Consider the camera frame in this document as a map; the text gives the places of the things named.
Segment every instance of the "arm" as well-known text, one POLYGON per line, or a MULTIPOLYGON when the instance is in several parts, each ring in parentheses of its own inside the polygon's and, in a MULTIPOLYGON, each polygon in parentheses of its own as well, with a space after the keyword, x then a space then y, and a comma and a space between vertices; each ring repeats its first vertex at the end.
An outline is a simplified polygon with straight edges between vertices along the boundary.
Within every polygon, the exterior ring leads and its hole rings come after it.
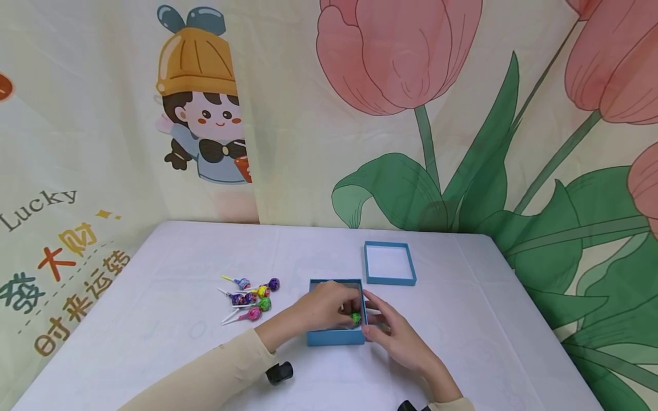
POLYGON ((423 376, 430 386, 434 403, 432 411, 474 411, 448 372, 443 361, 436 356, 408 323, 390 304, 369 291, 366 307, 379 310, 381 314, 368 313, 368 326, 362 328, 370 341, 381 345, 400 365, 423 376), (382 331, 377 325, 386 326, 382 331))
POLYGON ((195 139, 192 132, 182 124, 174 124, 171 127, 171 136, 194 158, 199 157, 199 140, 195 139))
POLYGON ((320 284, 255 329, 156 382, 120 411, 215 411, 277 364, 274 351, 290 339, 314 329, 353 325, 338 308, 359 301, 355 289, 334 282, 320 284))

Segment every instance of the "yellow hat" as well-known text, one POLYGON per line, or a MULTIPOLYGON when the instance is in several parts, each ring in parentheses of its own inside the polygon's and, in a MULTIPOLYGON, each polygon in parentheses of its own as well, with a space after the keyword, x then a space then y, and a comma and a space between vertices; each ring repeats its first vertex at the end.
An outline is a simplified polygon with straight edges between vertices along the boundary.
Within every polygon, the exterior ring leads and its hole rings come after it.
POLYGON ((180 30, 160 53, 156 88, 163 96, 181 91, 238 95, 228 43, 199 28, 180 30))

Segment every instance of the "lollipop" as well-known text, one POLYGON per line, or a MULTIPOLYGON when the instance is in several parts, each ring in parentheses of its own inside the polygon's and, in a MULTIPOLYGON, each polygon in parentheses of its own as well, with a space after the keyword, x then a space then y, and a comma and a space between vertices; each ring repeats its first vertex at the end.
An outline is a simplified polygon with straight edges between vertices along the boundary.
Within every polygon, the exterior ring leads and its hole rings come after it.
POLYGON ((249 312, 247 314, 242 314, 240 317, 237 317, 235 320, 230 320, 229 322, 222 323, 223 326, 226 324, 231 324, 232 322, 236 321, 242 321, 242 320, 250 320, 250 321, 256 321, 261 317, 261 309, 258 307, 251 307, 249 309, 249 312))
POLYGON ((270 290, 276 291, 281 287, 281 281, 279 281, 278 278, 272 278, 268 283, 268 286, 270 287, 270 290))
POLYGON ((251 283, 249 282, 248 279, 246 278, 241 278, 241 279, 234 279, 226 276, 222 276, 223 279, 227 279, 228 281, 233 281, 240 287, 241 290, 247 289, 251 287, 251 283))
POLYGON ((258 294, 257 293, 246 293, 244 298, 243 304, 253 304, 254 302, 258 301, 258 294))
POLYGON ((217 289, 220 292, 224 293, 224 295, 226 295, 228 298, 231 299, 231 305, 243 305, 243 304, 249 304, 249 303, 252 302, 251 301, 252 297, 250 297, 250 301, 247 302, 246 295, 227 293, 226 291, 222 290, 219 287, 217 287, 217 289))
POLYGON ((358 312, 352 313, 350 317, 352 317, 352 320, 354 320, 355 327, 359 325, 359 323, 361 322, 361 314, 359 314, 358 312))
POLYGON ((236 315, 238 313, 238 311, 242 310, 243 308, 247 308, 247 307, 251 307, 251 308, 257 307, 257 308, 260 308, 261 311, 269 311, 272 308, 272 301, 270 301, 270 299, 268 297, 265 297, 262 300, 260 300, 259 302, 256 302, 255 304, 249 304, 249 305, 234 307, 235 310, 231 314, 229 314, 228 317, 223 319, 222 323, 227 322, 231 317, 236 315))
POLYGON ((267 285, 262 285, 262 286, 258 287, 258 296, 262 299, 269 297, 270 296, 270 287, 268 287, 267 285))
POLYGON ((272 308, 272 301, 270 300, 270 297, 263 297, 259 302, 256 302, 255 304, 245 304, 245 305, 237 305, 234 308, 247 308, 247 307, 258 307, 262 311, 269 311, 270 308, 272 308))
POLYGON ((279 281, 278 278, 272 278, 267 284, 262 284, 258 287, 247 288, 244 291, 245 292, 258 291, 261 287, 268 287, 270 290, 276 291, 281 287, 281 281, 279 281))

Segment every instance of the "pink tulip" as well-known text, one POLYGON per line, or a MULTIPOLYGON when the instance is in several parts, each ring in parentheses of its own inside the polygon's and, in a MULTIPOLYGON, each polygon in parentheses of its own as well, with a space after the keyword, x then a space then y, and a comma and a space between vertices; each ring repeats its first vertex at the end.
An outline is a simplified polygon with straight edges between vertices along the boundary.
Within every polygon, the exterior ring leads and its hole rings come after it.
POLYGON ((482 0, 320 0, 322 69, 349 105, 373 116, 415 109, 455 82, 482 0))
POLYGON ((651 230, 658 239, 658 143, 633 162, 628 173, 628 190, 635 207, 649 219, 651 230))
POLYGON ((601 3, 601 0, 567 0, 567 3, 580 16, 579 21, 583 22, 592 17, 592 13, 601 3))
POLYGON ((658 123, 658 0, 603 1, 567 63, 565 86, 582 110, 612 123, 658 123))

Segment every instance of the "box lid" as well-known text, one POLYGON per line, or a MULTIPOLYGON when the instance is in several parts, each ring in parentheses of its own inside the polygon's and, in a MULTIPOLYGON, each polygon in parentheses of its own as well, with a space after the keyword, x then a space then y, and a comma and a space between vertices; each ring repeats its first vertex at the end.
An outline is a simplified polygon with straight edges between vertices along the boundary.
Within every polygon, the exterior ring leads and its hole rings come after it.
POLYGON ((368 284, 416 285, 408 244, 366 241, 363 252, 368 284))

